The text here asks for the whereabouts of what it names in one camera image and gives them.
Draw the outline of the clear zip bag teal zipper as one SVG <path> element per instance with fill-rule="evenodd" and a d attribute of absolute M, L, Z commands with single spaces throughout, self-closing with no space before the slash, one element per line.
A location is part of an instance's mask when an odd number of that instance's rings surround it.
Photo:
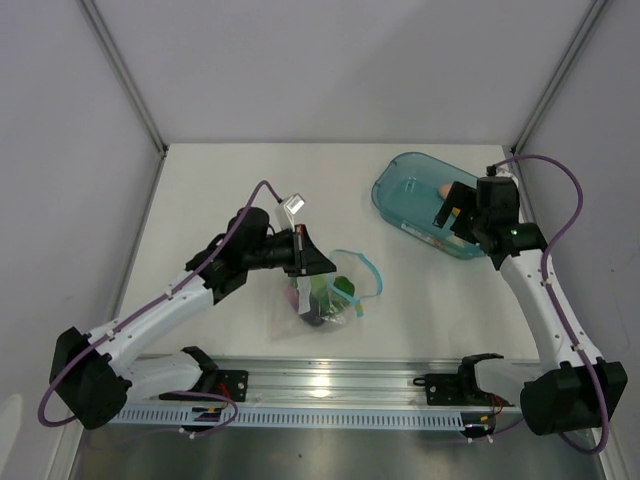
<path fill-rule="evenodd" d="M 274 281 L 266 316 L 272 341 L 343 330 L 362 319 L 365 305 L 383 293 L 383 277 L 363 253 L 335 249 L 329 259 L 335 272 L 299 278 L 282 274 Z"/>

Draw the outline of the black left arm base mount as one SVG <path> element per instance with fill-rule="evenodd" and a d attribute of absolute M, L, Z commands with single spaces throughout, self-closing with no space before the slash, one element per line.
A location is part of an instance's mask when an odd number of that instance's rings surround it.
<path fill-rule="evenodd" d="M 205 400 L 204 393 L 217 394 L 234 402 L 244 402 L 248 390 L 249 372 L 221 369 L 203 350 L 196 346 L 184 347 L 182 353 L 193 359 L 201 374 L 190 392 L 198 392 L 196 399 Z"/>

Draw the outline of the purple toy eggplant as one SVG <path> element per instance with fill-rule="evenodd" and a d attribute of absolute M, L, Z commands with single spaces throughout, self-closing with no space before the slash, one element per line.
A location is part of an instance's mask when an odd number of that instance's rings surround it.
<path fill-rule="evenodd" d="M 321 315 L 311 310 L 310 293 L 311 290 L 301 292 L 294 284 L 289 284 L 286 287 L 286 298 L 301 320 L 314 328 L 320 328 L 330 323 L 339 324 L 344 322 L 343 311 L 347 306 L 344 298 L 332 291 L 333 309 L 330 313 Z"/>

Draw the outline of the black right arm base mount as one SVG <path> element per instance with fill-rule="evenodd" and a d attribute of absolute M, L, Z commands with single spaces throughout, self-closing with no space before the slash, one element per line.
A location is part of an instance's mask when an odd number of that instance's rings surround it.
<path fill-rule="evenodd" d="M 503 359 L 496 353 L 483 353 L 463 357 L 454 373 L 426 373 L 415 377 L 412 384 L 424 390 L 429 406 L 478 406 L 490 407 L 494 400 L 504 406 L 512 404 L 494 394 L 479 389 L 474 367 L 485 360 Z"/>

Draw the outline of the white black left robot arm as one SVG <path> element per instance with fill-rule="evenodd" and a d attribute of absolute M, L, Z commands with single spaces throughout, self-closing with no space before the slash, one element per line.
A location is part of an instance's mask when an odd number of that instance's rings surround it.
<path fill-rule="evenodd" d="M 161 397 L 227 400 L 224 376 L 195 346 L 155 359 L 147 347 L 196 314 L 219 304 L 247 282 L 250 272 L 280 268 L 290 278 L 336 272 L 303 224 L 270 233 L 269 214 L 240 210 L 185 265 L 166 290 L 126 317 L 82 333 L 72 327 L 57 341 L 48 395 L 57 395 L 87 430 L 106 425 L 130 402 Z"/>

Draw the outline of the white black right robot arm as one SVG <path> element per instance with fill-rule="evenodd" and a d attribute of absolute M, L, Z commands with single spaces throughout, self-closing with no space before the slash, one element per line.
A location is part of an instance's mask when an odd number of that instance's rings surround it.
<path fill-rule="evenodd" d="M 580 326 L 551 271 L 540 228 L 520 220 L 516 183 L 500 176 L 482 177 L 475 186 L 453 182 L 434 224 L 443 227 L 447 220 L 456 237 L 481 248 L 510 287 L 540 362 L 534 372 L 494 354 L 466 357 L 458 395 L 472 404 L 500 397 L 517 406 L 539 436 L 598 428 L 606 438 L 626 371 L 606 361 Z"/>

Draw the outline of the green toy bell pepper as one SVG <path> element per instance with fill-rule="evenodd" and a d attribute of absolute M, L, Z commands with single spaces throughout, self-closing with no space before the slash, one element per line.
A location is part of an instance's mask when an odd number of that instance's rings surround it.
<path fill-rule="evenodd" d="M 336 277 L 333 286 L 344 297 L 353 297 L 356 291 L 355 285 L 346 276 Z"/>

